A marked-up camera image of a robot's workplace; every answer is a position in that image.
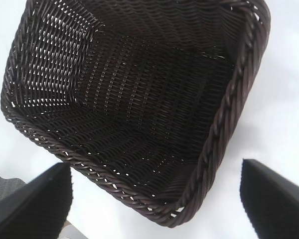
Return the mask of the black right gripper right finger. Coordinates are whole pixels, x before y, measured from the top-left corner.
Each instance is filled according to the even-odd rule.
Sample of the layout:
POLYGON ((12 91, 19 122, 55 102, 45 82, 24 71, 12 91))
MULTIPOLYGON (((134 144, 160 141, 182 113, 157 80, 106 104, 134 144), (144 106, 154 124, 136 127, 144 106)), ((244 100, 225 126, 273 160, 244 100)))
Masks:
POLYGON ((255 159, 242 163, 240 198, 260 239, 299 239, 299 186, 255 159))

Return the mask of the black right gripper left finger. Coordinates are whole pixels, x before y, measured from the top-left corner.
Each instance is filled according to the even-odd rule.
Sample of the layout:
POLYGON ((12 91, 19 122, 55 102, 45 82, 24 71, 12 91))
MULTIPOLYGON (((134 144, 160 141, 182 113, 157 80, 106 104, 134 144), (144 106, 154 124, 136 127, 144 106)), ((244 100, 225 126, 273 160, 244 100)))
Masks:
POLYGON ((72 204, 68 163, 57 163, 0 201, 0 239, 56 239, 72 204))

